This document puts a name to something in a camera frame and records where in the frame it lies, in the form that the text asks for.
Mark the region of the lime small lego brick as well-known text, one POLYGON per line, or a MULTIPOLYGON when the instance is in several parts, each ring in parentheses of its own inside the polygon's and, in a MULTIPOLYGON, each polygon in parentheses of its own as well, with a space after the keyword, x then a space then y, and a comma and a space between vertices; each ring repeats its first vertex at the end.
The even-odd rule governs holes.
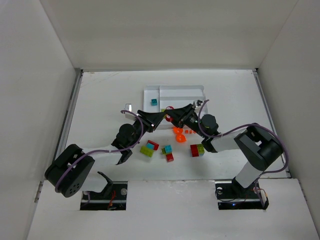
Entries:
POLYGON ((165 109, 165 108, 162 108, 162 109, 161 109, 161 112, 165 113, 165 111, 166 111, 166 109, 165 109))

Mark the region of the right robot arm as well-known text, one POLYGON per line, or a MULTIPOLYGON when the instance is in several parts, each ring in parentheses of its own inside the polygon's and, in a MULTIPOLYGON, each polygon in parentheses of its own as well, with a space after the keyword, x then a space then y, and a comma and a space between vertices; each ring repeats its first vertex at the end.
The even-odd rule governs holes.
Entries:
POLYGON ((247 162, 231 180, 231 189, 237 195, 246 192, 285 152, 285 147, 278 137, 257 123, 241 125, 226 133, 220 133, 215 116, 196 113, 196 107, 192 104, 166 109, 164 112, 175 127, 187 126, 201 136, 201 144, 207 152, 241 151, 247 162))

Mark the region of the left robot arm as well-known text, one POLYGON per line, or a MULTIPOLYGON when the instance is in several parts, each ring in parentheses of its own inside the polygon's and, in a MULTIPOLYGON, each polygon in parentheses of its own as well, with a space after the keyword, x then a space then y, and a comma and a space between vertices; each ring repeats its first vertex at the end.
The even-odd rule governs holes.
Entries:
POLYGON ((122 114, 132 115, 133 124, 123 124, 113 142, 103 149, 85 152, 76 144, 71 144, 52 162, 44 173, 44 178, 53 186, 56 193, 69 198, 77 193, 90 173, 95 154, 106 156, 113 165, 123 164, 132 155, 132 149, 145 133, 152 133, 165 117, 164 112, 137 111, 137 114, 123 109, 122 114))

